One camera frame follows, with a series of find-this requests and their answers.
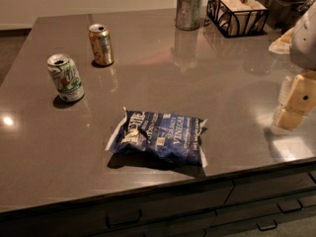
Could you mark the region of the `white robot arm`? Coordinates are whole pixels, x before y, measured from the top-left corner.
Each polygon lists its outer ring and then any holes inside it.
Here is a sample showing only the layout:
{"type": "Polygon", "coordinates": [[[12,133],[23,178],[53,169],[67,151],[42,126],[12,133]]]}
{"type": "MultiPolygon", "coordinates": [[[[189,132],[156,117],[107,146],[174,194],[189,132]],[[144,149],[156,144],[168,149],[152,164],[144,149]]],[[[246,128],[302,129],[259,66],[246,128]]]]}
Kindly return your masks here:
{"type": "Polygon", "coordinates": [[[273,127],[278,133],[299,127],[316,108],[316,4],[298,20],[289,45],[290,60],[302,68],[286,76],[278,96],[273,127]]]}

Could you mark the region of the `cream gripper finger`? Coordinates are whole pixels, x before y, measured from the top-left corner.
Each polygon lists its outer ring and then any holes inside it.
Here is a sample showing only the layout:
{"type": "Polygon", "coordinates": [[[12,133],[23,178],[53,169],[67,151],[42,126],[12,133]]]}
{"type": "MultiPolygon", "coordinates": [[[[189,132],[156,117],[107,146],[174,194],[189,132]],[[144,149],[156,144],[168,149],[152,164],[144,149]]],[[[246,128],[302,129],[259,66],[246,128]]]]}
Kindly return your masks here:
{"type": "Polygon", "coordinates": [[[304,70],[295,77],[286,76],[281,84],[274,127],[294,130],[316,108],[316,71],[304,70]]]}

